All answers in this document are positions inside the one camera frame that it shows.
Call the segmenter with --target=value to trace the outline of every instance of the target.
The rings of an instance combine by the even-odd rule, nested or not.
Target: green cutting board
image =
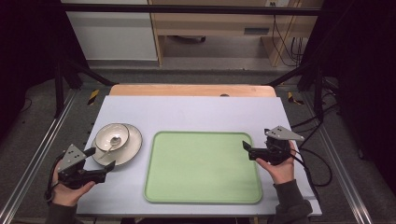
[[[145,197],[152,203],[256,203],[262,186],[246,133],[159,132]]]

